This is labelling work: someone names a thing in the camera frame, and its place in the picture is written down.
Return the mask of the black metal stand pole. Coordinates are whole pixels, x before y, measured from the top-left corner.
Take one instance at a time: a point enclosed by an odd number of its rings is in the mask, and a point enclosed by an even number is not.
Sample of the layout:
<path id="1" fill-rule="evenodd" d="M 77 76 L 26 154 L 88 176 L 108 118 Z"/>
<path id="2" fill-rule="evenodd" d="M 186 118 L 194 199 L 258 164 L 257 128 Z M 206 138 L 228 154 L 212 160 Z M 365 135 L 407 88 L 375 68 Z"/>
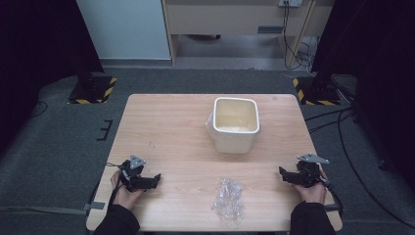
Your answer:
<path id="1" fill-rule="evenodd" d="M 315 77 L 330 83 L 335 65 L 344 51 L 344 39 L 350 24 L 349 20 L 328 20 L 312 67 L 317 72 Z"/>

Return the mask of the black curtain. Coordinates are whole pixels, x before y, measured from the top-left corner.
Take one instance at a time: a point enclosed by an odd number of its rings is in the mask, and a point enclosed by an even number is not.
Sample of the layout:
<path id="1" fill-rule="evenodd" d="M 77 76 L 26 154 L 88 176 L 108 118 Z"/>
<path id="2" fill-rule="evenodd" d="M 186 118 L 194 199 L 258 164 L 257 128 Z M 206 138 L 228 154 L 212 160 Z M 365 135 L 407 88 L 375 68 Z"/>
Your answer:
<path id="1" fill-rule="evenodd" d="M 102 70 L 76 0 L 0 0 L 0 155 L 43 86 Z"/>
<path id="2" fill-rule="evenodd" d="M 415 192 L 415 0 L 335 0 L 329 20 L 351 21 L 333 74 L 357 78 L 359 111 Z"/>

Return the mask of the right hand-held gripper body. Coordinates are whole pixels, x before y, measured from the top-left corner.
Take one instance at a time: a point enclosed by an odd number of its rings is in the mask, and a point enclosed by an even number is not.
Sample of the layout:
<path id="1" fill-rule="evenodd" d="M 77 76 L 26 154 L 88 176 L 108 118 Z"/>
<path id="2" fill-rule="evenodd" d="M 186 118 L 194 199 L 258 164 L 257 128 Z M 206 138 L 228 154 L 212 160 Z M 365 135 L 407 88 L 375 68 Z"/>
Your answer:
<path id="1" fill-rule="evenodd" d="M 315 154 L 305 154 L 298 156 L 299 162 L 297 163 L 298 176 L 295 180 L 296 185 L 301 185 L 305 188 L 314 186 L 316 183 L 321 182 L 323 185 L 327 183 L 326 178 L 320 171 L 320 165 L 327 165 L 329 161 L 327 159 L 318 157 Z"/>

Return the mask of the grey tape strip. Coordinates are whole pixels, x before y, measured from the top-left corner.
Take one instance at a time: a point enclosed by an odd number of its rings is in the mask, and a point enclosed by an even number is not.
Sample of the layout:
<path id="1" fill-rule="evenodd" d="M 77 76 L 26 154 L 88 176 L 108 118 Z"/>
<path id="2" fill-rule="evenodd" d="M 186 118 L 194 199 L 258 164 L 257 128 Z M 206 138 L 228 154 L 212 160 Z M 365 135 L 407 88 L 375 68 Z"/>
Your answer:
<path id="1" fill-rule="evenodd" d="M 82 208 L 85 211 L 90 211 L 90 210 L 102 210 L 105 206 L 105 203 L 102 202 L 89 202 L 89 203 L 85 203 Z"/>

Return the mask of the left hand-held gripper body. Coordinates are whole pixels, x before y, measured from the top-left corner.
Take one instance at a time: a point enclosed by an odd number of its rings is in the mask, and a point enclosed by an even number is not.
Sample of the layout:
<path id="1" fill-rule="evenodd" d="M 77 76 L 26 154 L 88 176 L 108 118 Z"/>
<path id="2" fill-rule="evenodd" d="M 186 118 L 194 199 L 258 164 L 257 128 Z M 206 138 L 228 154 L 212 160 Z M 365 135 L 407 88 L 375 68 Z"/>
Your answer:
<path id="1" fill-rule="evenodd" d="M 131 155 L 129 160 L 126 160 L 119 166 L 119 178 L 129 192 L 155 188 L 155 178 L 143 177 L 141 175 L 145 163 L 143 159 Z"/>

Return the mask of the black yellow striped stand base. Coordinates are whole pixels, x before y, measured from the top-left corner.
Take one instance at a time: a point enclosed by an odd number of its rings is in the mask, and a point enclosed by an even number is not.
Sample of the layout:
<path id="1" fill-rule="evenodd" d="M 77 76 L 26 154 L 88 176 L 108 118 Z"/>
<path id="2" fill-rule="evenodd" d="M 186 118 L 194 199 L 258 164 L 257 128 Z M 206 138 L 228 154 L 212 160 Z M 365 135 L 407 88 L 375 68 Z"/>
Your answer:
<path id="1" fill-rule="evenodd" d="M 113 92 L 115 82 L 116 78 L 112 76 L 93 76 L 88 85 L 77 82 L 68 97 L 68 102 L 70 104 L 106 103 Z"/>
<path id="2" fill-rule="evenodd" d="M 302 105 L 333 106 L 340 104 L 340 97 L 329 81 L 318 77 L 299 76 L 293 80 L 300 103 Z"/>

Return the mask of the white square plastic bin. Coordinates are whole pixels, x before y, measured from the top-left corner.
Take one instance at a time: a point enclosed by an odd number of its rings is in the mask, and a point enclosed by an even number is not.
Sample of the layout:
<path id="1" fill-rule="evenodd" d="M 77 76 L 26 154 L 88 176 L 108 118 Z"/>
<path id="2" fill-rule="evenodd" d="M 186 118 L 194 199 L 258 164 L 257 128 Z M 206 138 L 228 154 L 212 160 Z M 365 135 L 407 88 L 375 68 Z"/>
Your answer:
<path id="1" fill-rule="evenodd" d="M 234 97 L 216 98 L 206 127 L 219 153 L 247 154 L 260 131 L 256 101 Z"/>

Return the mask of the person's right hand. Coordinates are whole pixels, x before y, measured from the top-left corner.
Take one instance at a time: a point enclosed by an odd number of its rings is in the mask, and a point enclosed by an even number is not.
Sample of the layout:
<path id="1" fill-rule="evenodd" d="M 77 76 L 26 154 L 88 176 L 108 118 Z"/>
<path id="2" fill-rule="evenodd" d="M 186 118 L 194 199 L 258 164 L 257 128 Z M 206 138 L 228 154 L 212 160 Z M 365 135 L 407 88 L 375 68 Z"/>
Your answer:
<path id="1" fill-rule="evenodd" d="M 300 193 L 301 199 L 306 203 L 317 203 L 321 205 L 325 203 L 327 189 L 321 182 L 308 188 L 301 185 L 294 185 L 294 188 Z"/>

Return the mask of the crumpled clear plastic wrap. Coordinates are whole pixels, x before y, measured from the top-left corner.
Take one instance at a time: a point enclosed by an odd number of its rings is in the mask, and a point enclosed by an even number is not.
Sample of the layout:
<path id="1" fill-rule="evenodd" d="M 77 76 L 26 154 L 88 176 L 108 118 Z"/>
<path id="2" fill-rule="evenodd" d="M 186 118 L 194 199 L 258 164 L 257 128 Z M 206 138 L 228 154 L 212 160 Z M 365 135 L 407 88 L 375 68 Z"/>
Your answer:
<path id="1" fill-rule="evenodd" d="M 238 228 L 241 225 L 245 210 L 241 202 L 242 191 L 243 187 L 239 182 L 222 178 L 219 182 L 217 196 L 211 206 L 219 219 L 231 228 Z"/>

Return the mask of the person's left hand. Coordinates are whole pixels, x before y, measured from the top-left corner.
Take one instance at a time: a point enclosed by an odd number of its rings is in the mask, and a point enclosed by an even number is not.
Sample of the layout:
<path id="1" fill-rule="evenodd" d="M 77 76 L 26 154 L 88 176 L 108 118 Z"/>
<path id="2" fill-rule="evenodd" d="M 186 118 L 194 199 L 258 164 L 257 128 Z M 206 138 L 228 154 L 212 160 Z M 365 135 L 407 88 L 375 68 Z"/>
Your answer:
<path id="1" fill-rule="evenodd" d="M 129 192 L 124 185 L 121 185 L 118 170 L 113 174 L 111 183 L 113 191 L 115 192 L 112 204 L 122 206 L 130 211 L 134 208 L 137 200 L 144 194 L 144 190 L 142 189 L 135 192 Z"/>

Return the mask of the black floor bracket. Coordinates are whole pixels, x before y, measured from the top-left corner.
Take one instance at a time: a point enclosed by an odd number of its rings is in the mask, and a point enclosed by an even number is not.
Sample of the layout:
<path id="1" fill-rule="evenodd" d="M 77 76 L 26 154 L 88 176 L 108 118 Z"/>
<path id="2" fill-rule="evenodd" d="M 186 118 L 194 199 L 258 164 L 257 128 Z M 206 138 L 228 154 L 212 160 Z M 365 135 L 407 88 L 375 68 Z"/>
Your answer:
<path id="1" fill-rule="evenodd" d="M 107 124 L 105 127 L 101 128 L 101 131 L 103 132 L 103 136 L 97 138 L 97 141 L 106 141 L 108 138 L 108 135 L 111 131 L 112 125 L 113 125 L 113 120 L 112 119 L 105 119 L 105 123 Z"/>

